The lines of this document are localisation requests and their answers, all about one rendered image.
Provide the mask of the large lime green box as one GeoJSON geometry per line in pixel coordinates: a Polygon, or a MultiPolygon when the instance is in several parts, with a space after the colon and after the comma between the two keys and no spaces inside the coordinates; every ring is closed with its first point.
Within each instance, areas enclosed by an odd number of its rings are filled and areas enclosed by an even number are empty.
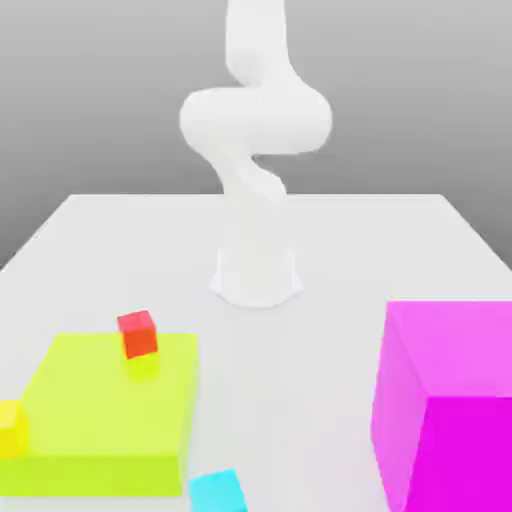
{"type": "Polygon", "coordinates": [[[118,334],[57,335],[22,394],[26,450],[0,457],[0,496],[181,495],[199,344],[157,342],[129,359],[118,334]]]}

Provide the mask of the small red cube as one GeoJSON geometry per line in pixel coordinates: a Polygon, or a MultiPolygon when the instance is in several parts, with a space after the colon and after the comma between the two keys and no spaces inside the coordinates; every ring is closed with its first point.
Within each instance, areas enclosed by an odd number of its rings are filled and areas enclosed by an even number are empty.
{"type": "Polygon", "coordinates": [[[147,310],[120,315],[117,324],[128,359],[158,351],[156,326],[147,310]]]}

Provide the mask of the small cyan cube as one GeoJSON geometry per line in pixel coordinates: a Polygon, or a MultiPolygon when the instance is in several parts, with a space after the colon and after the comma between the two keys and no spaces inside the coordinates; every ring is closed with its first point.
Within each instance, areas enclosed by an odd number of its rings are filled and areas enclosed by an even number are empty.
{"type": "Polygon", "coordinates": [[[234,469],[193,478],[188,491],[191,512],[248,512],[234,469]]]}

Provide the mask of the large magenta box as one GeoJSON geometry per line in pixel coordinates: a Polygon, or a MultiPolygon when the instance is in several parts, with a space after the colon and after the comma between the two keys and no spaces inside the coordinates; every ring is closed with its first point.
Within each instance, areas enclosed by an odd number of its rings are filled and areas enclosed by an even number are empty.
{"type": "Polygon", "coordinates": [[[371,441],[390,512],[512,512],[512,301],[390,301],[371,441]]]}

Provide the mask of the small yellow cube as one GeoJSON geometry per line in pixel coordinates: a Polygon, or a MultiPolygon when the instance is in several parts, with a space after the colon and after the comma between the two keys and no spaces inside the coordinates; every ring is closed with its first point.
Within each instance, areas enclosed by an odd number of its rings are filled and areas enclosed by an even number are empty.
{"type": "Polygon", "coordinates": [[[20,399],[0,401],[0,460],[21,457],[28,445],[28,419],[20,399]]]}

